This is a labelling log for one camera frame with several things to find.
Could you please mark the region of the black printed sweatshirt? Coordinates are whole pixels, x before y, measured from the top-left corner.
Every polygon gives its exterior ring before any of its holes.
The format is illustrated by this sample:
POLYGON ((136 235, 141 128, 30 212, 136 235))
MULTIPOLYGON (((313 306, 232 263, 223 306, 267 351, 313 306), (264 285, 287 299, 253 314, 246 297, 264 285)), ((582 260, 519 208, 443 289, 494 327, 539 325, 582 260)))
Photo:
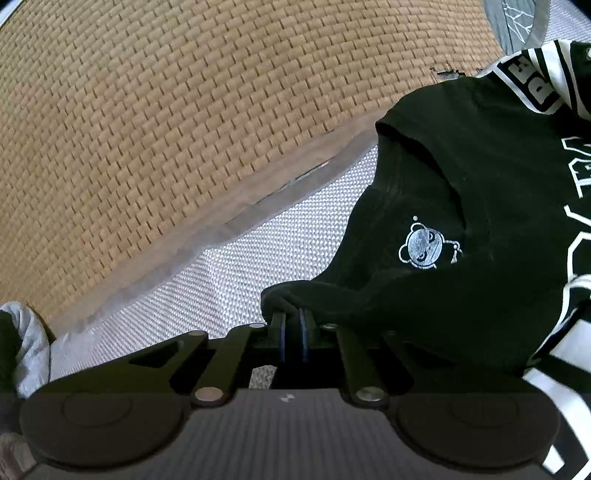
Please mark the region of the black printed sweatshirt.
POLYGON ((335 257, 263 291, 356 335, 391 395, 550 397, 557 479, 590 475, 590 47, 556 40, 419 89, 377 122, 335 257))

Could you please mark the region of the black grey folded garment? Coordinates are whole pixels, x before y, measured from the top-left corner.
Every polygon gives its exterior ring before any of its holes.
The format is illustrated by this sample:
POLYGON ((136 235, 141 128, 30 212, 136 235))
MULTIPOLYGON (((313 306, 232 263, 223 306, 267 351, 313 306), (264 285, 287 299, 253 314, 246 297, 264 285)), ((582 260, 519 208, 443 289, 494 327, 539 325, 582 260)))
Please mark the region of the black grey folded garment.
POLYGON ((28 306, 11 301, 1 305, 18 340, 11 381, 20 398, 28 398, 50 380, 50 343, 44 324, 28 306))

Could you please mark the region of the woven tan upright mattress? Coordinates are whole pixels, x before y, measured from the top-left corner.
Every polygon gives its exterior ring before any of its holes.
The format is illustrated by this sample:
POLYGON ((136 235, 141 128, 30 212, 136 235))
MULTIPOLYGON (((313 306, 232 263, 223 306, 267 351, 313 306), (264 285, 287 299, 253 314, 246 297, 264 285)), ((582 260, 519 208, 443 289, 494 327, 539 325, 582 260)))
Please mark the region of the woven tan upright mattress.
POLYGON ((1 298, 54 321, 501 54, 479 1, 25 1, 1 28, 1 298))

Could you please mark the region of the grey patterned bed sheet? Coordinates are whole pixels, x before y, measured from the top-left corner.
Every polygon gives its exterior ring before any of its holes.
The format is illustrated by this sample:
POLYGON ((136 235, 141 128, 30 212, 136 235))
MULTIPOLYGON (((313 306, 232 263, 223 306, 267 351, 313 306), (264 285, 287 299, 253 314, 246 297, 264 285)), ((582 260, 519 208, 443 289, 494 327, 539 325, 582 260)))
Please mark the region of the grey patterned bed sheet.
POLYGON ((484 0, 483 6, 506 55, 544 43, 550 16, 548 0, 484 0))

